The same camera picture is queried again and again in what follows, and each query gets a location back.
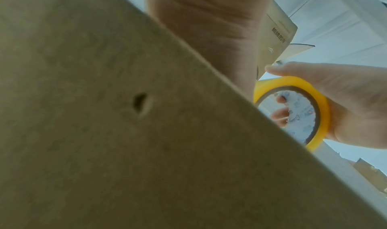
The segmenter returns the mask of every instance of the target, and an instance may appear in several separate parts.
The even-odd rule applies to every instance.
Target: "finger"
[[[277,103],[280,103],[280,104],[285,104],[287,102],[284,96],[277,96],[275,100],[277,101]]]
[[[276,125],[278,125],[279,127],[285,127],[287,125],[287,121],[288,121],[288,119],[281,119],[278,121],[274,121],[274,123]]]
[[[287,118],[287,117],[289,117],[289,108],[288,107],[275,110],[270,116],[270,118],[272,120],[279,120],[279,119],[283,119],[283,118]]]

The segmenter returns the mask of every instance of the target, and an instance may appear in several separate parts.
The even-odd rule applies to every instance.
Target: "yellow tape roll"
[[[286,87],[299,88],[308,93],[317,103],[319,125],[312,139],[306,144],[309,151],[315,150],[323,141],[328,133],[331,121],[331,113],[327,98],[318,92],[311,84],[298,77],[282,77],[257,81],[254,90],[254,103],[257,103],[262,97],[276,89],[286,89]]]

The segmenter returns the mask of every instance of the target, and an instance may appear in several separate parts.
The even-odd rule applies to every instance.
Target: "tape roll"
[[[328,133],[331,121],[331,114],[327,98],[323,96],[320,92],[318,92],[311,84],[309,84],[305,80],[298,77],[288,76],[276,79],[257,81],[254,89],[254,103],[256,105],[260,105],[265,99],[268,98],[268,96],[271,96],[272,94],[286,95],[285,98],[289,99],[296,99],[297,96],[303,96],[305,99],[307,99],[303,100],[303,102],[299,99],[297,100],[297,104],[300,105],[300,102],[302,102],[304,105],[309,104],[309,106],[307,107],[310,107],[310,109],[314,110],[307,111],[307,107],[302,107],[302,110],[304,111],[302,114],[305,113],[305,116],[313,114],[313,117],[315,116],[315,118],[313,118],[313,129],[311,129],[310,133],[308,133],[308,136],[305,138],[304,143],[309,151],[313,151],[318,148],[318,146],[321,144],[321,142]],[[293,110],[291,109],[292,104],[288,104],[287,108],[289,109],[290,114],[289,123],[287,124],[287,126],[300,127],[302,124],[306,124],[307,121],[310,121],[311,118],[303,118],[303,115],[302,119],[300,119],[299,114],[297,115],[298,119],[293,118],[291,120],[290,118],[293,112]]]

